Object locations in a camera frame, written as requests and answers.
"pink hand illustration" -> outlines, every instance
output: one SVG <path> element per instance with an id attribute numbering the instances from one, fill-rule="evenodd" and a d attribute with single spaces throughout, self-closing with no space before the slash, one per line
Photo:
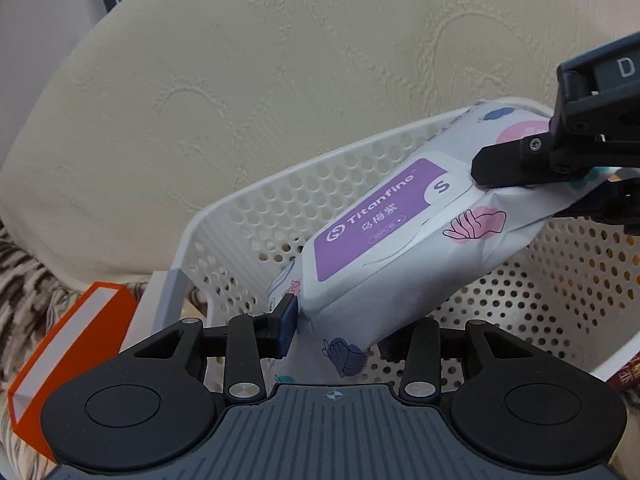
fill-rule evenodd
<path id="1" fill-rule="evenodd" d="M 300 294 L 300 280 L 293 280 L 285 293 L 293 294 L 294 296 Z"/>
<path id="2" fill-rule="evenodd" d="M 451 229 L 442 234 L 462 244 L 469 240 L 485 239 L 502 232 L 507 221 L 507 213 L 497 209 L 478 207 L 474 211 L 467 209 L 451 221 Z"/>

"wet wipes package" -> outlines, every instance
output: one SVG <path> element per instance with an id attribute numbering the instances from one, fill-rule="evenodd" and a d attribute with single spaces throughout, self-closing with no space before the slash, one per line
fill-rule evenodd
<path id="1" fill-rule="evenodd" d="M 478 103 L 316 233 L 268 290 L 270 308 L 286 292 L 300 306 L 276 380 L 356 382 L 372 345 L 521 250 L 547 218 L 614 173 L 492 190 L 473 182 L 482 147 L 547 130 L 548 119 L 526 110 Z"/>

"chinese characters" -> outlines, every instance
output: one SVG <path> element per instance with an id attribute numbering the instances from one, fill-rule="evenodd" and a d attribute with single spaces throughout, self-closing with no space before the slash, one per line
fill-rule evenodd
<path id="1" fill-rule="evenodd" d="M 386 218 L 386 216 L 397 210 L 398 208 L 396 207 L 396 204 L 387 205 L 384 212 L 381 211 L 380 213 L 376 213 L 372 216 L 371 220 L 367 220 L 366 222 L 364 222 L 364 224 L 362 224 L 362 230 L 368 231 L 369 229 L 372 229 L 374 224 L 382 222 Z"/>

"round black pad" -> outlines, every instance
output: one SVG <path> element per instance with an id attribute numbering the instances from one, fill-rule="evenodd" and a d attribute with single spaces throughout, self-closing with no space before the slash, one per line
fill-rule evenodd
<path id="1" fill-rule="evenodd" d="M 142 424 L 160 408 L 160 396 L 144 386 L 120 384 L 94 393 L 85 411 L 92 421 L 107 428 L 128 428 Z"/>
<path id="2" fill-rule="evenodd" d="M 526 384 L 507 394 L 509 411 L 530 424 L 564 424 L 574 418 L 581 407 L 576 395 L 554 384 Z"/>
<path id="3" fill-rule="evenodd" d="M 40 425 L 57 462 L 110 473 L 152 468 L 193 449 L 215 415 L 210 391 L 184 366 L 115 358 L 53 392 Z"/>
<path id="4" fill-rule="evenodd" d="M 626 409 L 605 383 L 556 358 L 495 360 L 462 384 L 451 420 L 476 450 L 516 468 L 563 472 L 609 459 Z"/>

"titanfino logo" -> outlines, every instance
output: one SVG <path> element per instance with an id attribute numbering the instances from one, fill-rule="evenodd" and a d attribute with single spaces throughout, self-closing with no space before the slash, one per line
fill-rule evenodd
<path id="1" fill-rule="evenodd" d="M 363 207 L 360 211 L 358 211 L 356 214 L 354 214 L 353 216 L 351 216 L 350 218 L 347 219 L 347 222 L 350 224 L 355 224 L 355 221 L 359 218 L 362 218 L 364 215 L 369 214 L 369 212 L 373 211 L 375 208 L 377 208 L 382 202 L 384 202 L 387 198 L 391 198 L 391 196 L 393 195 L 393 193 L 398 192 L 402 189 L 403 186 L 406 186 L 409 182 L 411 182 L 414 179 L 413 175 L 408 175 L 404 180 L 400 180 L 399 182 L 397 182 L 396 184 L 393 184 L 391 187 L 389 187 L 384 194 L 380 195 L 376 200 L 374 200 L 373 202 L 371 202 L 367 207 Z M 344 224 L 338 224 L 336 227 L 334 227 L 333 229 L 331 229 L 327 234 L 326 234 L 326 241 L 328 242 L 333 242 L 335 239 L 337 239 L 346 229 L 346 226 Z"/>

